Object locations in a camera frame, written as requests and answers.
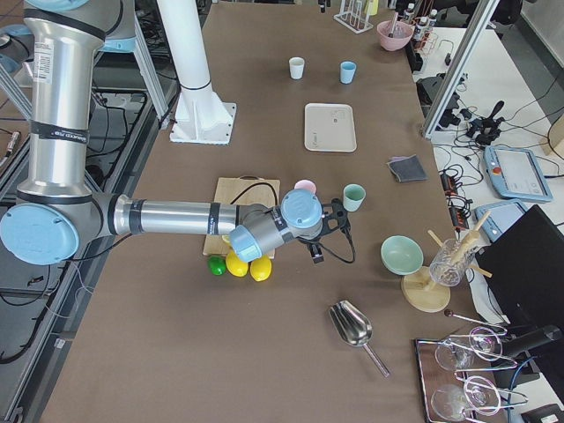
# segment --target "bottle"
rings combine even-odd
[[[404,18],[403,18],[403,21],[406,24],[411,24],[413,15],[415,13],[414,11],[415,11],[415,4],[414,3],[407,4],[407,9],[404,10]]]
[[[429,13],[429,30],[433,31],[433,27],[437,25],[437,13],[438,11],[436,9],[432,9],[431,13]]]
[[[415,25],[415,30],[413,31],[413,39],[415,41],[421,41],[423,35],[425,34],[425,29],[427,28],[427,17],[424,16],[419,19],[419,22]]]

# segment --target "yellow lemon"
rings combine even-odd
[[[272,273],[272,262],[268,256],[257,258],[250,264],[250,276],[256,282],[262,282],[269,278]]]
[[[245,276],[249,271],[249,264],[243,262],[232,249],[227,253],[226,266],[229,273],[239,278]]]

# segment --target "brown table surface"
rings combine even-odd
[[[273,274],[212,276],[203,236],[144,234],[115,249],[72,343],[43,422],[416,422],[423,420],[412,340],[441,338],[461,326],[412,308],[400,277],[380,260],[384,239],[404,234],[425,252],[428,228],[452,235],[431,145],[403,51],[383,51],[375,30],[354,34],[317,7],[214,4],[204,42],[214,90],[238,112],[229,146],[173,144],[162,132],[136,197],[208,202],[220,176],[317,183],[324,202],[351,182],[367,199],[350,215],[353,265],[326,255],[313,264],[303,245],[277,250]],[[372,17],[373,23],[385,14]],[[287,60],[306,59],[302,80]],[[338,82],[344,60],[358,64]],[[309,152],[309,102],[350,104],[358,149]],[[417,154],[426,182],[398,183],[391,156]],[[343,256],[340,233],[324,243]],[[371,345],[392,373],[346,345],[328,308],[348,299],[375,328]],[[473,312],[466,286],[449,304]]]

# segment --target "green bowl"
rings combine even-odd
[[[423,265],[421,247],[406,236],[390,236],[380,250],[386,269],[397,275],[411,275]]]

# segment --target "test tube rack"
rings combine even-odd
[[[343,0],[340,12],[333,18],[354,33],[364,33],[374,26],[368,22],[374,0]]]

